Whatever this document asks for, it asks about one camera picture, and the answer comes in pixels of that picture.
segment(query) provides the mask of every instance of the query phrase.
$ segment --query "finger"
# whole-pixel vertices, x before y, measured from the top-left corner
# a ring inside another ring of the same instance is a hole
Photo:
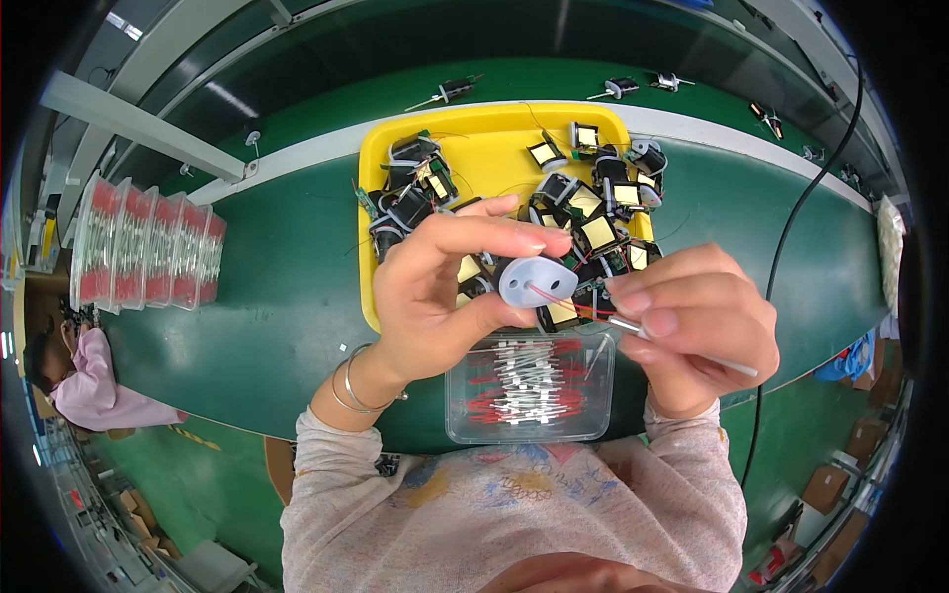
[[[651,403],[666,417],[694,417],[708,408],[711,403],[709,392],[697,389],[696,383],[710,381],[716,384],[716,390],[740,388],[721,365],[698,356],[669,352],[631,334],[620,338],[617,349],[642,366],[654,388],[661,386],[661,389],[654,389],[655,400]]]
[[[570,242],[569,232],[509,218],[432,214],[401,242],[399,250],[385,258],[376,273],[388,282],[405,285],[431,276],[446,261],[468,253],[560,256],[570,249]]]
[[[731,272],[713,272],[674,278],[632,292],[611,296],[611,303],[623,315],[638,320],[649,308],[709,306],[734,308],[755,317],[774,330],[777,313],[761,298],[757,288]]]
[[[718,357],[757,370],[752,378],[728,369],[729,377],[745,387],[763,383],[780,360],[773,333],[732,308],[649,309],[642,315],[642,326],[650,340],[670,352]]]
[[[533,309],[518,309],[506,304],[496,292],[489,292],[450,314],[444,322],[442,336],[448,351],[471,349],[491,332],[513,325],[531,327],[536,324]]]
[[[751,282],[735,259],[715,243],[676,251],[649,265],[648,268],[606,281],[610,294],[623,294],[660,282],[713,272],[728,272]]]
[[[503,216],[517,208],[521,201],[518,194],[500,195],[480,199],[459,210],[457,216]]]

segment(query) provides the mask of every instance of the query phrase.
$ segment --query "clear plastic box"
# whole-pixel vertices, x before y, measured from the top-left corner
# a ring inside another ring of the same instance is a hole
[[[120,190],[131,183],[131,178],[127,178],[117,190],[96,171],[85,184],[69,274],[69,304],[74,310],[90,303],[111,307],[112,251],[121,205]]]
[[[208,231],[201,242],[199,270],[198,304],[203,305],[217,299],[217,277],[221,272],[221,252],[224,249],[224,233],[228,223],[211,212],[208,218]]]
[[[181,230],[175,242],[172,258],[172,305],[193,311],[198,305],[198,284],[201,279],[199,260],[201,244],[211,222],[211,206],[196,206],[184,200]]]
[[[615,358],[605,333],[489,336],[445,375],[445,432],[466,445],[602,436]]]
[[[155,204],[152,232],[145,249],[145,305],[165,307],[172,302],[172,265],[181,229],[185,193],[159,196]]]
[[[140,192],[131,183],[123,183],[122,187],[109,303],[114,309],[141,311],[145,308],[145,247],[154,222],[158,187],[146,192]]]

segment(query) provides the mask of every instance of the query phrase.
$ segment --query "yellow tray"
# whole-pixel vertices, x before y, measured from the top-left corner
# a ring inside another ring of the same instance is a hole
[[[560,150],[569,156],[568,125],[578,121],[600,128],[600,142],[629,145],[623,122],[609,109],[576,103],[509,103],[467,109],[422,113],[382,123],[363,140],[359,155],[359,184],[366,191],[378,190],[387,173],[380,165],[388,162],[389,145],[398,139],[427,129],[442,146],[441,154],[452,168],[452,181],[462,200],[476,196],[520,194],[527,201],[544,178],[527,151],[543,141],[541,126],[553,136]],[[590,183],[589,161],[571,160],[561,169]],[[376,256],[369,237],[369,215],[359,208],[359,275],[363,316],[379,332],[379,318],[372,295],[372,275]],[[649,216],[636,213],[627,227],[633,236],[651,241]]]

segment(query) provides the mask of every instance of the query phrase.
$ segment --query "hand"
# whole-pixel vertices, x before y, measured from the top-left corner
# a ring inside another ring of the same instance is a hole
[[[651,342],[623,335],[619,348],[642,365],[655,393],[650,403],[663,416],[696,416],[715,398],[756,387],[777,370],[777,313],[718,245],[677,251],[609,279],[606,288],[617,311],[642,321],[649,334]],[[702,356],[749,365],[758,375]]]
[[[76,332],[73,331],[70,322],[60,324],[60,335],[63,336],[63,343],[65,343],[66,349],[69,350],[69,356],[76,354]]]
[[[469,253],[559,257],[570,249],[566,231],[500,217],[517,204],[517,195],[504,195],[454,216],[432,214],[389,250],[373,279],[381,337],[370,352],[383,370],[405,382],[433,377],[499,327],[536,323],[532,309],[508,306],[496,292],[455,305],[458,270]]]

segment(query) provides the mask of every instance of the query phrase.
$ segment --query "plastic cap with holes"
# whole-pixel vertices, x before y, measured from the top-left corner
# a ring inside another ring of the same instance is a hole
[[[501,272],[497,290],[510,306],[535,308],[549,305],[551,300],[531,287],[564,300],[573,295],[577,282],[577,275],[563,264],[537,255],[510,262]]]

